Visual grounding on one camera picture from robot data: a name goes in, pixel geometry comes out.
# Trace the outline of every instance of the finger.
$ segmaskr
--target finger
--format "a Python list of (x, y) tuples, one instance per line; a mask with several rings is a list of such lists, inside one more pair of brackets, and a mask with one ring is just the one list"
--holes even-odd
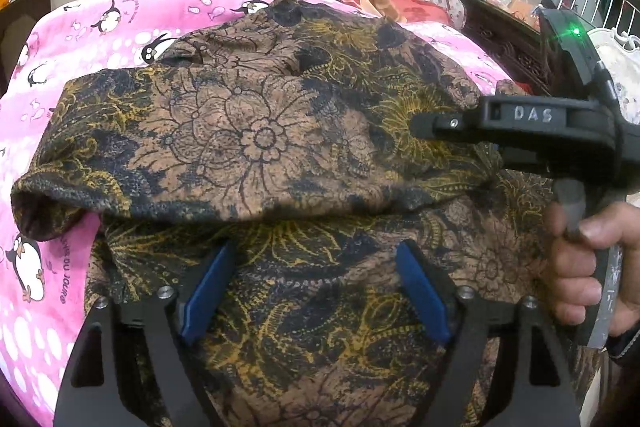
[(562, 324), (572, 326), (582, 324), (586, 317), (584, 306), (576, 306), (574, 304), (567, 304), (566, 302), (555, 302), (552, 311)]
[(559, 278), (589, 277), (596, 270), (596, 256), (587, 245), (557, 237), (551, 245), (549, 268)]
[(553, 201), (545, 211), (545, 227), (554, 237), (560, 237), (566, 229), (566, 216), (562, 205)]
[(602, 286), (593, 277), (555, 279), (548, 286), (557, 301), (576, 306), (593, 306), (602, 297)]
[(595, 216), (580, 222), (580, 233), (591, 248), (609, 248), (620, 243), (640, 248), (640, 208), (625, 202), (610, 204)]

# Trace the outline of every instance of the blue gripper pad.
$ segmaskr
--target blue gripper pad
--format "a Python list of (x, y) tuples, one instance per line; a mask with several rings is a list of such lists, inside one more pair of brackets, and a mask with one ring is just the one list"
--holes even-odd
[(180, 336), (188, 346), (204, 335), (236, 267), (236, 249), (226, 242), (184, 306)]
[(424, 325), (427, 336), (438, 344), (446, 345), (451, 340), (447, 323), (447, 310), (438, 293), (424, 274), (412, 252), (412, 246), (402, 241), (396, 249), (396, 269), (402, 286)]

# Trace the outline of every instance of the paisley pattern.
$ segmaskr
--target paisley pattern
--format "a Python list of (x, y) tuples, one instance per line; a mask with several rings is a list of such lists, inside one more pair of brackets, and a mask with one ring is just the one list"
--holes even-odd
[[(16, 222), (44, 241), (84, 209), (102, 214), (87, 306), (175, 284), (234, 238), (237, 276), (194, 351), (229, 424), (405, 425), (444, 351), (400, 291), (397, 244), (415, 239), (489, 298), (538, 289), (546, 180), (500, 170), (489, 146), (408, 131), (416, 111), (478, 96), (389, 20), (276, 0), (184, 36), (148, 68), (66, 84), (14, 186)], [(567, 349), (582, 399), (594, 358)]]

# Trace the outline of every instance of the device handle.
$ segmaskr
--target device handle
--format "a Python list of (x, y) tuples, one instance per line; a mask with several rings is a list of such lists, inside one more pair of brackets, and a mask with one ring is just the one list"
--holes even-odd
[[(562, 205), (566, 215), (566, 237), (569, 241), (579, 241), (578, 224), (587, 215), (587, 197), (584, 184), (571, 178), (558, 178), (553, 184), (554, 194)], [(600, 202), (606, 206), (621, 197), (618, 193), (610, 192)], [(622, 250), (618, 245), (596, 250), (596, 269), (593, 273), (602, 285), (602, 298), (593, 306), (586, 307), (586, 315), (582, 324), (567, 328), (571, 339), (581, 346), (601, 349), (609, 336), (609, 323), (613, 317), (620, 288), (620, 273), (622, 271)]]

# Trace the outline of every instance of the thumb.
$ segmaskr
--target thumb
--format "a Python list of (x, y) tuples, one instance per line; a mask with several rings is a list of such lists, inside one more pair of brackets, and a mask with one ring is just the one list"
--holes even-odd
[(578, 226), (594, 250), (620, 243), (627, 250), (640, 250), (640, 208), (622, 201), (610, 204)]

